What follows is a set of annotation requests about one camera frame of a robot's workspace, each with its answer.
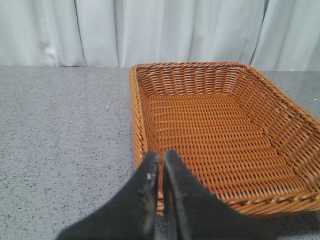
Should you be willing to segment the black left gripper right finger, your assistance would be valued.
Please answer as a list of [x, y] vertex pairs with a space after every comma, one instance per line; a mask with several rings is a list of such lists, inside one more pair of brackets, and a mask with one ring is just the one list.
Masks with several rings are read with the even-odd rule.
[[164, 154], [163, 197], [169, 240], [270, 240], [261, 223], [209, 192], [175, 150]]

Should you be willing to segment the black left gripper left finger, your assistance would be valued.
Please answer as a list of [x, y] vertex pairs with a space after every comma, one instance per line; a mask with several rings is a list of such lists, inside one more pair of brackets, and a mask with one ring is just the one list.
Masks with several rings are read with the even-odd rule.
[[145, 153], [128, 182], [106, 204], [62, 230], [59, 240], [152, 240], [158, 200], [159, 155]]

